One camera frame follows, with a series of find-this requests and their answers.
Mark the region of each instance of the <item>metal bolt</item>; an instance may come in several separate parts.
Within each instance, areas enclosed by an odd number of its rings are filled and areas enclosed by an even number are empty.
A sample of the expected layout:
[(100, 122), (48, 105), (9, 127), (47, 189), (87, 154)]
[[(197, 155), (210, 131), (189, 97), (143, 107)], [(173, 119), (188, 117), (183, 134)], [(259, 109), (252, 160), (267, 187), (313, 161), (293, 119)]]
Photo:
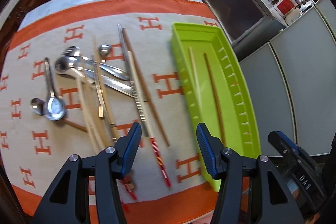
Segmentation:
[(73, 154), (73, 155), (71, 155), (71, 156), (69, 157), (69, 160), (71, 160), (71, 161), (76, 161), (76, 160), (78, 160), (78, 155), (77, 155), (77, 154)]
[(110, 146), (110, 147), (108, 147), (108, 148), (105, 149), (105, 152), (107, 154), (112, 154), (112, 153), (114, 153), (114, 151), (115, 151), (115, 148), (112, 147), (112, 146)]
[(226, 147), (223, 149), (223, 153), (226, 154), (226, 155), (231, 155), (232, 154), (232, 149)]
[(265, 156), (265, 155), (261, 155), (261, 156), (260, 156), (260, 160), (261, 160), (262, 162), (267, 162), (267, 161), (268, 161), (268, 157)]

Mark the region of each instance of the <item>orange border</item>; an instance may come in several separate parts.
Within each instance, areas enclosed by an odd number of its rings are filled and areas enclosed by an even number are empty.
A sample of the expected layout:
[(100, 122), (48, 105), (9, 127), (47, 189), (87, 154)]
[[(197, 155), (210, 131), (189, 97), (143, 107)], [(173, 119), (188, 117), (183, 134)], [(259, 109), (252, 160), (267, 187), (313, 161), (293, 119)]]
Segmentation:
[[(42, 197), (13, 185), (23, 210), (33, 215)], [(215, 207), (218, 193), (205, 182), (182, 192), (157, 200), (128, 203), (125, 217), (128, 224), (181, 224), (209, 213)], [(98, 224), (95, 205), (90, 205), (92, 224)]]
[(102, 0), (61, 10), (24, 27), (14, 35), (9, 51), (39, 34), (73, 22), (128, 13), (173, 13), (215, 19), (208, 6), (191, 0)]

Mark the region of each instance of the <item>metal spoon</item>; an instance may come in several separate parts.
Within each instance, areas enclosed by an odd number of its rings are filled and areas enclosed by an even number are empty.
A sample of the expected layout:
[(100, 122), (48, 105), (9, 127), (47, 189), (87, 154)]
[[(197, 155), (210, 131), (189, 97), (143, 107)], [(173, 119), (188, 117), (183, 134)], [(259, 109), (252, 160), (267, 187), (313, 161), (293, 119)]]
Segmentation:
[(49, 58), (44, 59), (45, 65), (45, 80), (47, 83), (47, 100), (43, 106), (43, 112), (46, 118), (50, 121), (57, 121), (62, 119), (66, 112), (66, 106), (63, 99), (57, 96), (55, 91), (54, 82), (52, 79), (51, 67), (49, 65)]
[(43, 116), (43, 105), (44, 105), (44, 101), (39, 99), (39, 98), (34, 98), (31, 99), (30, 101), (30, 108), (34, 111), (35, 114)]
[[(70, 57), (78, 57), (79, 54), (80, 54), (80, 48), (76, 47), (76, 46), (70, 46), (62, 52), (62, 55), (70, 56)], [(82, 56), (82, 58), (83, 58), (84, 62), (86, 64), (89, 64), (89, 65), (92, 65), (92, 63), (95, 62), (95, 61), (93, 61), (93, 60), (91, 60), (91, 59), (89, 59), (85, 56)], [(129, 76), (128, 76), (127, 72), (125, 72), (124, 70), (122, 70), (120, 68), (117, 68), (117, 67), (114, 67), (114, 66), (109, 66), (109, 65), (106, 65), (106, 64), (102, 64), (102, 63), (99, 63), (99, 66), (100, 66), (100, 68), (102, 68), (103, 70), (112, 74), (114, 77), (119, 78), (120, 80), (123, 80), (123, 81), (129, 80)]]
[[(70, 75), (74, 78), (83, 76), (83, 67), (79, 57), (61, 56), (55, 61), (56, 73), (59, 75)], [(95, 79), (95, 74), (92, 70), (85, 70), (86, 75)], [(130, 97), (133, 97), (132, 89), (129, 85), (123, 84), (117, 80), (111, 79), (105, 75), (102, 75), (103, 83), (112, 89), (118, 90)]]
[(105, 62), (105, 57), (110, 53), (112, 47), (109, 44), (102, 44), (98, 47), (98, 52), (101, 57), (101, 62)]

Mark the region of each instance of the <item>green tray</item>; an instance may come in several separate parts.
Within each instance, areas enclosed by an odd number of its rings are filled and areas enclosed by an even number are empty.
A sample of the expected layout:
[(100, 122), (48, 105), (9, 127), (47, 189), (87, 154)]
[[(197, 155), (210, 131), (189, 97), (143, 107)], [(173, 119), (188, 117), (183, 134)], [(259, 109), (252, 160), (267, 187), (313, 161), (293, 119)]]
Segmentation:
[[(224, 33), (215, 26), (191, 23), (173, 23), (172, 28), (171, 45), (194, 133), (198, 123), (204, 122), (211, 135), (221, 139), (216, 104), (203, 55), (206, 52), (222, 111), (226, 146), (242, 156), (257, 158), (261, 152), (251, 98), (236, 55)], [(198, 85), (193, 77), (189, 47), (194, 55)], [(221, 181), (211, 178), (203, 159), (201, 165), (203, 177), (215, 191), (219, 191)]]

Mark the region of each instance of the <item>table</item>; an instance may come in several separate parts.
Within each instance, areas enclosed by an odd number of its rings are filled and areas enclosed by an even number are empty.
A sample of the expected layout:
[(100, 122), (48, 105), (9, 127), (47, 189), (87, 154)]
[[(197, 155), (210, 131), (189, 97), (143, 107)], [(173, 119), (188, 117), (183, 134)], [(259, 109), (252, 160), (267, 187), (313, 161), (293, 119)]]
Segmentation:
[[(167, 132), (170, 147), (159, 134), (157, 143), (172, 187), (165, 186), (147, 138), (133, 165), (136, 200), (118, 183), (128, 206), (128, 223), (188, 223), (213, 210), (217, 193), (200, 175), (199, 155), (169, 39), (171, 23), (217, 24), (201, 0), (52, 0), (26, 15), (6, 56), (0, 82), (1, 155), (7, 175), (25, 212), (33, 215), (41, 196), (71, 154), (94, 155), (86, 133), (32, 113), (32, 98), (45, 98), (43, 59), (51, 64), (68, 46), (91, 56), (92, 37), (112, 45), (108, 64), (125, 68), (117, 24), (128, 31), (134, 54)], [(76, 83), (55, 75), (67, 104), (68, 119), (84, 125)], [(108, 89), (118, 133), (137, 120), (134, 101)], [(158, 132), (155, 123), (152, 125)], [(94, 212), (94, 178), (89, 202)]]

